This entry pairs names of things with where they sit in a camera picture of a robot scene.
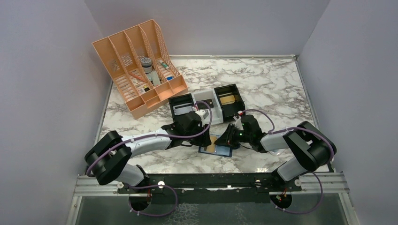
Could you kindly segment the blue leather card holder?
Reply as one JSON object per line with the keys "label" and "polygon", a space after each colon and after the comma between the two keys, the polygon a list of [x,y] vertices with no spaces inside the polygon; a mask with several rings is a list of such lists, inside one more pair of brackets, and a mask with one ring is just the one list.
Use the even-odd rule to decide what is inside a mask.
{"label": "blue leather card holder", "polygon": [[[221,135],[214,135],[214,134],[210,134],[209,135],[209,139],[211,141],[211,144],[215,144],[214,142],[216,141],[217,138],[219,138]],[[215,155],[215,156],[220,156],[220,157],[232,157],[233,154],[233,150],[234,148],[230,148],[230,147],[223,147],[223,146],[219,146],[216,145],[216,153],[207,153],[205,152],[205,147],[199,147],[198,149],[198,153],[203,153],[203,154],[209,154],[209,155]]]}

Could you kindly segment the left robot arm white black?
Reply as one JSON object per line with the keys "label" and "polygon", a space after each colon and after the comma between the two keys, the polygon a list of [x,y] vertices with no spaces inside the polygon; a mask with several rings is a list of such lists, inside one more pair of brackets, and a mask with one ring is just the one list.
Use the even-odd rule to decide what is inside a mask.
{"label": "left robot arm white black", "polygon": [[155,150],[175,148],[183,142],[200,147],[210,145],[210,124],[205,123],[206,119],[211,120],[212,115],[206,110],[198,110],[141,135],[122,136],[117,131],[110,131],[86,153],[86,175],[95,177],[100,185],[119,181],[137,187],[148,176],[141,166],[128,164],[131,158]]}

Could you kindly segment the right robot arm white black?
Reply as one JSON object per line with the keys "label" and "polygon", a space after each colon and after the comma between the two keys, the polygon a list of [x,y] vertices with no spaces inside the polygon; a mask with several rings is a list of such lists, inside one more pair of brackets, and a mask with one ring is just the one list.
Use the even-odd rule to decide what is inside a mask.
{"label": "right robot arm white black", "polygon": [[294,157],[272,172],[274,183],[286,183],[299,175],[314,172],[328,164],[337,152],[335,145],[310,122],[296,127],[265,133],[253,115],[244,115],[235,124],[228,125],[215,141],[216,145],[239,148],[248,143],[259,153],[276,153],[290,149]]}

